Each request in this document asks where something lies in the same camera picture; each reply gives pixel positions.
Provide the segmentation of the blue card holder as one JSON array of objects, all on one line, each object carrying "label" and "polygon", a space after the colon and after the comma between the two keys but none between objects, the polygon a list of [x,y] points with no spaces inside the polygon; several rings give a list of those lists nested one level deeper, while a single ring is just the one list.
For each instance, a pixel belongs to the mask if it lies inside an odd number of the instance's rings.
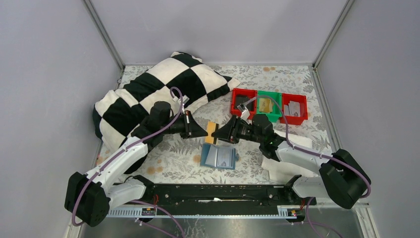
[{"label": "blue card holder", "polygon": [[234,170],[239,154],[233,147],[205,143],[201,151],[200,165],[215,169]]}]

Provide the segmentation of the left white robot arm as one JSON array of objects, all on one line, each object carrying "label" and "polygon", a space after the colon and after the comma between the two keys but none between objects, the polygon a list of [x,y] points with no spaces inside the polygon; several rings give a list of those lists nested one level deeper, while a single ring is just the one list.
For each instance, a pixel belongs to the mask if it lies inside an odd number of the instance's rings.
[{"label": "left white robot arm", "polygon": [[144,182],[130,179],[116,185],[116,180],[133,165],[140,165],[166,134],[179,134],[183,139],[206,137],[207,132],[194,120],[189,110],[171,115],[171,105],[156,102],[151,112],[108,159],[81,174],[75,172],[68,180],[64,207],[72,214],[74,226],[83,223],[94,227],[108,212],[132,200],[143,204],[152,201],[154,191]]}]

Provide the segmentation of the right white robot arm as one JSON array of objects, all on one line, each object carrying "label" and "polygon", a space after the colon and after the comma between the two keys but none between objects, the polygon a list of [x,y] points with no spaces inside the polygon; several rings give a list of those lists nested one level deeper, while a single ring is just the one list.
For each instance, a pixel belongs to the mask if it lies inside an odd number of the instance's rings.
[{"label": "right white robot arm", "polygon": [[306,197],[322,197],[351,209],[359,199],[371,193],[370,178],[348,151],[338,149],[328,155],[293,143],[288,135],[279,135],[265,115],[254,116],[252,123],[232,116],[212,137],[232,144],[240,140],[258,143],[266,158],[294,164],[316,174],[312,178],[298,175],[292,186],[284,190],[284,198],[290,204],[297,204]]}]

